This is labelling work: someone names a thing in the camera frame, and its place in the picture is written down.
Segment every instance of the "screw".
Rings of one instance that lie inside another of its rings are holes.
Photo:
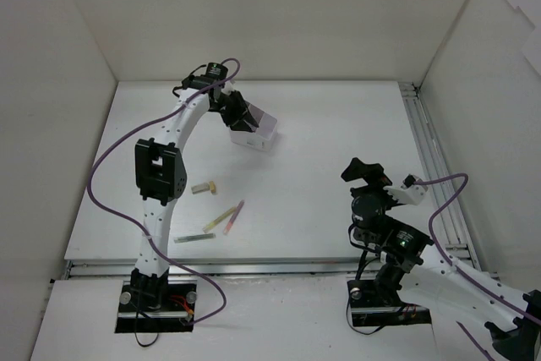
[[[184,318],[184,317],[181,317],[178,319],[178,321],[180,321],[180,324],[181,325],[186,325],[186,323],[189,323],[190,321],[192,321],[192,315],[190,313],[188,313],[188,315]]]
[[[122,292],[120,294],[120,304],[129,304],[130,300],[132,300],[132,294],[130,292]]]
[[[197,293],[195,293],[194,291],[190,291],[186,293],[186,302],[188,304],[194,304],[196,300],[197,300]]]
[[[352,287],[352,290],[349,291],[349,296],[351,297],[351,299],[357,300],[363,296],[363,293],[358,287]]]

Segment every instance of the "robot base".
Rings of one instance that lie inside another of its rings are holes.
[[[173,301],[173,297],[191,297],[196,298],[197,285],[195,281],[189,282],[169,282],[167,290],[161,297],[159,309],[149,309],[146,306],[142,310],[149,317],[139,313],[137,323],[135,316],[139,293],[135,292],[129,283],[124,284],[119,299],[117,326],[115,333],[173,333],[190,332],[194,329],[193,325],[187,325],[192,320],[192,315],[186,309]],[[186,303],[188,308],[195,310],[195,303]]]
[[[419,325],[430,324],[430,311],[415,304],[405,304],[398,300],[385,303],[376,292],[374,281],[349,281],[348,291],[358,287],[359,295],[349,298],[354,327],[380,327],[385,325]]]

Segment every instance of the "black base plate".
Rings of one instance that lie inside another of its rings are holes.
[[[377,294],[374,281],[362,281],[362,293],[360,299],[350,299],[349,301],[352,311],[352,324],[355,327],[432,323],[430,311],[427,309],[418,309],[418,306],[408,306],[403,302],[386,304]]]
[[[146,319],[142,315],[139,315],[137,319],[137,331],[135,331],[135,318],[134,313],[136,310],[136,299],[132,298],[130,304],[119,304],[117,315],[117,327],[115,333],[174,333],[174,332],[190,332],[194,329],[192,325],[186,326],[186,320],[180,320],[178,317],[173,317],[177,312],[184,312],[184,308],[175,304],[169,298],[172,295],[182,296],[186,298],[188,292],[196,292],[197,285],[193,282],[185,283],[170,283],[167,286],[167,297],[161,302],[161,309],[156,312],[146,313],[151,319]],[[130,292],[129,284],[124,285],[122,292]],[[195,310],[194,304],[188,304],[188,306]]]

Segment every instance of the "red wire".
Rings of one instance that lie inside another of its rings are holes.
[[[186,299],[182,296],[172,295],[169,300],[171,300],[175,304],[180,304],[184,308],[184,310],[186,310],[190,315],[194,314],[194,311],[189,308],[188,304],[186,303]]]

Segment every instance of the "white wall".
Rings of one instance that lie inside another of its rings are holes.
[[[422,95],[484,269],[541,287],[541,77],[521,49],[533,25],[506,0],[469,0]]]
[[[72,0],[0,0],[0,358],[28,359],[116,81]]]
[[[119,80],[238,57],[240,79],[420,81],[464,0],[75,0]]]

